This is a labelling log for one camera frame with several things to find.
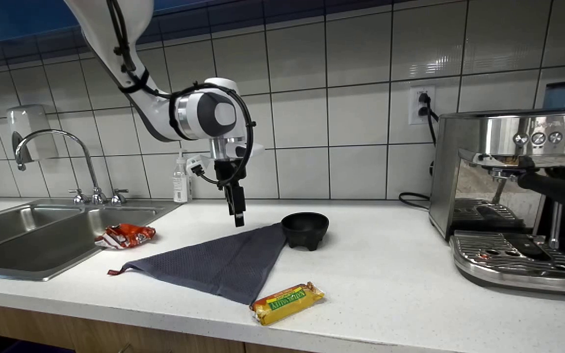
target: wall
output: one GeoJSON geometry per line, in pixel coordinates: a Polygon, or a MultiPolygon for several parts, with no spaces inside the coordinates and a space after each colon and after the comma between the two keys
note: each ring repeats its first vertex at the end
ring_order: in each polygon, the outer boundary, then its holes
{"type": "MultiPolygon", "coordinates": [[[[401,3],[160,40],[142,58],[166,89],[240,83],[266,148],[248,171],[250,199],[397,199],[430,191],[434,160],[428,126],[409,124],[409,89],[434,87],[440,115],[542,107],[546,85],[565,81],[565,0],[401,3]]],[[[107,191],[171,199],[179,146],[144,130],[87,50],[0,62],[0,197],[91,191],[65,142],[60,160],[16,171],[5,118],[18,105],[44,105],[54,128],[77,134],[107,191]]],[[[222,197],[203,183],[195,193],[222,197]]]]}

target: espresso machine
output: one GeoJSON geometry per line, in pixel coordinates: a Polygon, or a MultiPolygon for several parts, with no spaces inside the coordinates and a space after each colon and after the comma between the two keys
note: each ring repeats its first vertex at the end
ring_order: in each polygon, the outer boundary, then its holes
{"type": "Polygon", "coordinates": [[[430,220],[475,283],[565,293],[565,111],[442,116],[430,220]],[[556,203],[552,217],[546,201],[556,203]],[[538,234],[554,218],[550,236],[538,234]]]}

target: black bowl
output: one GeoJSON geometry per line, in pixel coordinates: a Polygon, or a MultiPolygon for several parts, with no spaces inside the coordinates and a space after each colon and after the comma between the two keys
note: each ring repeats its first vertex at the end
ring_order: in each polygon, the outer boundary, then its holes
{"type": "Polygon", "coordinates": [[[301,213],[283,218],[283,232],[291,248],[307,248],[317,252],[328,230],[328,218],[324,215],[301,213]]]}

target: yellow wrapper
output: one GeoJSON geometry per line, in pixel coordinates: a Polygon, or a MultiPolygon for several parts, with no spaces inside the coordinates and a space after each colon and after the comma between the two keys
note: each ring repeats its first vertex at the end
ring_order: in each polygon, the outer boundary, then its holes
{"type": "Polygon", "coordinates": [[[262,326],[271,326],[322,301],[324,293],[321,293],[313,283],[307,283],[260,299],[250,309],[262,326]]]}

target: drip tray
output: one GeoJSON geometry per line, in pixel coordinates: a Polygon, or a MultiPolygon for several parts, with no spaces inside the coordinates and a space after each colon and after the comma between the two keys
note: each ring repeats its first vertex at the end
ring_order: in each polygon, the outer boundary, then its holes
{"type": "Polygon", "coordinates": [[[565,256],[526,234],[456,232],[458,269],[481,283],[565,293],[565,256]]]}

